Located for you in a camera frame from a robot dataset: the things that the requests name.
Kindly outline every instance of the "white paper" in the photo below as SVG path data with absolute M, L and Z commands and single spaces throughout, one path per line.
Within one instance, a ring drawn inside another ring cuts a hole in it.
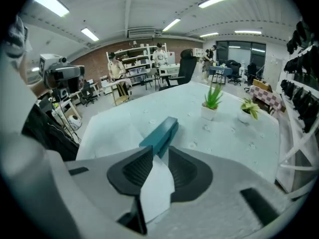
M 170 207 L 170 195 L 175 191 L 169 168 L 155 155 L 153 168 L 141 188 L 141 205 L 145 222 L 149 222 Z

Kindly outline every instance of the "checkered cloth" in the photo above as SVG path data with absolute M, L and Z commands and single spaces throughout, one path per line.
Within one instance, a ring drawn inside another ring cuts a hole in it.
M 249 94 L 260 99 L 264 103 L 271 106 L 275 111 L 279 111 L 282 106 L 281 98 L 275 96 L 266 90 L 263 90 L 255 85 L 250 86 Z

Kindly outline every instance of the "person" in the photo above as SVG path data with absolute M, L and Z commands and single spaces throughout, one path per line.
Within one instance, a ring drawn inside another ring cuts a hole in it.
M 156 67 L 160 67 L 162 65 L 168 65 L 167 54 L 162 49 L 162 44 L 158 42 L 156 46 L 157 46 L 157 50 L 153 52 L 153 60 L 156 63 Z
M 12 65 L 26 84 L 25 54 L 28 49 L 29 51 L 31 50 L 31 46 L 28 44 L 27 33 L 27 28 L 17 16 L 14 23 L 9 27 L 8 35 L 4 37 L 4 41 L 1 44 L 5 55 L 10 59 Z M 33 85 L 29 85 L 29 88 L 39 98 L 48 92 L 46 86 L 51 89 L 56 87 L 53 76 L 47 79 L 46 84 L 44 84 L 42 79 Z M 63 161 L 72 161 L 76 159 L 79 144 L 64 131 L 56 120 L 51 119 L 37 105 L 32 107 L 23 126 L 22 134 L 37 140 L 46 149 L 59 152 Z
M 214 51 L 217 49 L 216 45 L 213 45 L 210 49 L 207 49 L 205 53 L 203 54 L 203 71 L 204 71 L 204 80 L 208 82 L 208 76 L 209 76 L 209 66 L 213 65 L 213 56 Z
M 109 64 L 108 64 L 108 69 L 109 69 L 109 79 L 110 81 L 117 81 L 119 79 L 125 78 L 126 74 L 125 74 L 125 68 L 122 64 L 121 61 L 116 59 L 115 53 L 111 52 L 109 55 Z M 125 82 L 121 82 L 120 84 L 122 84 L 125 95 L 129 95 L 128 89 L 126 87 L 126 83 Z M 122 92 L 118 89 L 119 92 L 119 96 L 122 96 Z

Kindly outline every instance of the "air vent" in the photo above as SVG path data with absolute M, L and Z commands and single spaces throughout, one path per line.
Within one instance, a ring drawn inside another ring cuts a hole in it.
M 128 38 L 152 37 L 156 34 L 153 27 L 134 27 L 128 29 Z

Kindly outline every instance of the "potted plant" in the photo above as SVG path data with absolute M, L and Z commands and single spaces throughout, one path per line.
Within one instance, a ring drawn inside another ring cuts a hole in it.
M 244 98 L 243 104 L 240 107 L 240 111 L 237 117 L 242 123 L 249 123 L 252 117 L 255 120 L 258 119 L 257 117 L 258 110 L 259 110 L 259 106 L 257 104 L 253 103 L 251 99 Z
M 210 86 L 207 97 L 205 96 L 205 102 L 202 104 L 201 107 L 201 116 L 204 119 L 214 119 L 218 105 L 221 102 L 219 100 L 222 97 L 222 95 L 223 94 L 221 93 L 221 86 L 216 85 L 214 91 L 212 91 L 212 86 Z

